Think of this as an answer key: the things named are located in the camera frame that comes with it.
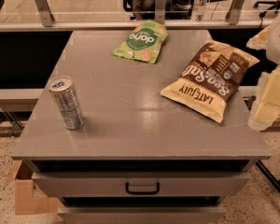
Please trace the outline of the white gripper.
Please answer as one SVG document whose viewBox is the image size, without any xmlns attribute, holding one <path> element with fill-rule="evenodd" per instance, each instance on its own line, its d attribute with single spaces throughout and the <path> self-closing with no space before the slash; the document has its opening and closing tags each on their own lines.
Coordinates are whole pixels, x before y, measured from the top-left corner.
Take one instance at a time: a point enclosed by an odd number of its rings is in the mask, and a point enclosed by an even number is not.
<svg viewBox="0 0 280 224">
<path fill-rule="evenodd" d="M 280 64 L 280 14 L 272 24 L 262 29 L 248 40 L 250 49 L 266 49 L 267 58 Z M 262 72 L 256 90 L 248 126 L 255 131 L 264 131 L 271 127 L 280 116 L 280 65 L 271 73 Z"/>
</svg>

